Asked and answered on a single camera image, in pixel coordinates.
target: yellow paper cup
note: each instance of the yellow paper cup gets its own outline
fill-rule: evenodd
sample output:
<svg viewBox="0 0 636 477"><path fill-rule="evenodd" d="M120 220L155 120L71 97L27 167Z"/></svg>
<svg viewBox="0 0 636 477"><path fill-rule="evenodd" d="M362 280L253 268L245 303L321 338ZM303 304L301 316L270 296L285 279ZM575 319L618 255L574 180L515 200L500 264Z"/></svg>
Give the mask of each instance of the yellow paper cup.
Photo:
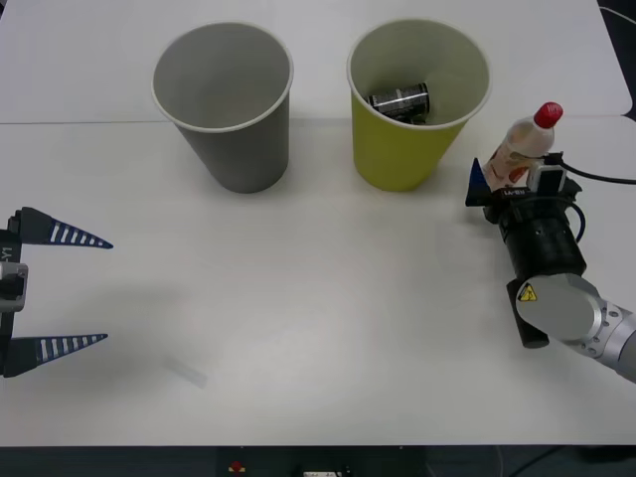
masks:
<svg viewBox="0 0 636 477"><path fill-rule="evenodd" d="M477 44L454 27L426 19L385 23L354 45L347 61L354 162L385 191L409 191L435 169L466 121L488 100L491 75ZM426 125L390 119L367 103L370 94L425 82Z"/></svg>

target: gray paper cup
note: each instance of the gray paper cup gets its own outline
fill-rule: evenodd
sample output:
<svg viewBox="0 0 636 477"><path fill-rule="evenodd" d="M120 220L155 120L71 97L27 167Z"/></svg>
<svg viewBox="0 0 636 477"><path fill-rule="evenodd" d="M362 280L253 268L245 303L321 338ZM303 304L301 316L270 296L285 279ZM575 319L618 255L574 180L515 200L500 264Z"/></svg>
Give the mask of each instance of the gray paper cup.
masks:
<svg viewBox="0 0 636 477"><path fill-rule="evenodd" d="M289 158L291 56L271 33L216 23L177 38L152 80L161 112L226 189L262 191Z"/></svg>

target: paper cup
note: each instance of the paper cup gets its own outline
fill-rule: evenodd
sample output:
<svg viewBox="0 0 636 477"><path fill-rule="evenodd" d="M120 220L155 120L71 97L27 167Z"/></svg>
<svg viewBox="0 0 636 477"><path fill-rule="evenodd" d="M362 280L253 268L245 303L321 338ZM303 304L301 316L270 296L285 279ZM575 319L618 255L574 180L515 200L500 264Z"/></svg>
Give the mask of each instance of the paper cup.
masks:
<svg viewBox="0 0 636 477"><path fill-rule="evenodd" d="M217 23L176 39L155 68L161 112L226 189L262 191L287 168L293 64L269 32Z"/></svg>
<svg viewBox="0 0 636 477"><path fill-rule="evenodd" d="M347 61L351 87L354 162L367 182L409 191L435 169L466 121L490 95L488 60L454 27L425 19L395 20L365 34ZM425 82L426 125L380 114L370 94Z"/></svg>

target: cup rim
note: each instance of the cup rim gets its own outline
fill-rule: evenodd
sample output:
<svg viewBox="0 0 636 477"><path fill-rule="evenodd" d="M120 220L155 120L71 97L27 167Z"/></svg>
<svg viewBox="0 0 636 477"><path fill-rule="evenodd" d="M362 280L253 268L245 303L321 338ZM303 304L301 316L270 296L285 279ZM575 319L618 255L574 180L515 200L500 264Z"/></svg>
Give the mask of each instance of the cup rim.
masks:
<svg viewBox="0 0 636 477"><path fill-rule="evenodd" d="M280 97L276 100L276 102L270 108L268 108L266 111L264 111L257 117L254 117L250 119L249 121L242 122L241 124L236 124L234 126L226 126L226 127L195 126L193 124L188 124L187 122L177 119L168 111L166 111L166 109L161 105L161 102L157 98L157 94L155 92L155 74L157 72L157 67L159 66L159 62L161 62L161 60L163 59L163 56L166 54L168 49L170 49L170 47L172 47L175 43L177 43L186 35L191 34L192 32L196 32L197 30L202 30L204 28L217 26L217 25L241 25L243 27L254 28L255 30L259 30L260 32L264 34L269 35L269 37L271 37L278 44L278 46L282 48L283 52L287 56L287 61L289 62L289 78L287 79L287 84L285 85L285 89L283 90ZM161 51L161 54L159 55L159 59L155 62L155 68L152 71L152 81L150 83L150 89L152 91L152 99L154 100L155 105L159 108L159 111L168 119L170 119L172 122L177 124L178 126L183 127L184 129L188 129L190 131L196 131L196 132L223 133L223 132L232 132L232 131L238 131L240 129L245 129L246 127L250 127L253 124L257 124L258 122L261 122L264 119L266 119L272 112L274 112L278 108L280 104L282 104L285 101L285 99L289 95L289 90L291 89L293 78L294 78L294 63L293 63L293 60L291 59L291 53L289 52L289 49L285 46L285 44L276 35L271 33L269 30L259 25L256 25L250 22L244 22L244 21L209 22L179 34L177 37L173 38L170 41L170 43L168 43L168 45Z"/></svg>
<svg viewBox="0 0 636 477"><path fill-rule="evenodd" d="M351 59L354 56L354 53L356 53L356 50L358 49L360 44L365 39L367 39L367 37L369 37L369 35L374 33L376 30L379 30L380 28L385 27L386 25L392 25L394 23L402 23L402 22L412 22L412 21L421 22L421 23L436 23L438 25L443 25L444 27L447 27L447 28L450 28L451 30L456 31L457 33L459 33L463 37L467 38L468 41L473 44L473 46L477 49L477 51L480 53L480 55L484 59L484 63L486 64L486 71L488 72L488 86L486 87L486 92L484 93L484 97L482 97L482 99L479 102L479 104L477 104L470 112L468 112L467 114L464 114L463 116L461 116L458 119L455 119L455 120L450 121L450 122L445 122L443 124L434 124L434 125L425 125L425 124L423 124L423 125L415 125L415 124L406 124L405 122L396 121L395 119L391 119L390 117L384 116L380 112L375 111L365 101L365 99L358 92L358 89L354 85L354 81L353 81L353 78L352 78L352 75L351 75ZM349 58L347 59L347 81L349 82L349 88L351 89L351 93L356 97L356 99L359 102L362 103L363 107L368 112L370 112L372 115L374 115L375 117L378 117L379 119L382 119L382 120L384 120L384 121L386 121L386 122L388 122L390 124L393 124L395 126L401 127L403 129L412 129L412 130L416 130L416 131L434 131L434 130L439 130L439 129L448 129L448 128L456 126L458 124L462 124L462 123L468 121L468 119L470 119L472 116L477 114L479 112L479 110L482 107L484 107L484 104L486 104L486 101L488 101L488 99L490 97L490 93L492 91L492 85L493 85L493 75L492 75L492 68L490 66L490 61L488 60L488 56L486 55L484 50L479 46L479 44L470 35L466 34L462 30L460 30L459 28L457 28L454 25L451 25L449 23L441 22L439 20L435 20L435 19L427 18L427 17L401 17L401 18L396 18L396 19L390 20L388 22L384 22L384 23L381 23L379 25L376 25L375 27L367 30L362 36L360 36L360 38L358 38L358 40L353 45L353 47L351 47L351 51L349 52Z"/></svg>

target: plastic bottle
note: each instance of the plastic bottle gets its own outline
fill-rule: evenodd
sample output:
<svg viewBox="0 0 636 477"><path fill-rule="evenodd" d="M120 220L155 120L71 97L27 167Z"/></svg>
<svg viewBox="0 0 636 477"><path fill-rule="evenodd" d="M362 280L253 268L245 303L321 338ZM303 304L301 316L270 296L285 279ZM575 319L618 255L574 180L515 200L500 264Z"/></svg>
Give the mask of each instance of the plastic bottle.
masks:
<svg viewBox="0 0 636 477"><path fill-rule="evenodd" d="M483 168L491 190L513 187L533 160L550 152L555 144L555 124L562 116L560 105L547 102L534 116L513 124Z"/></svg>

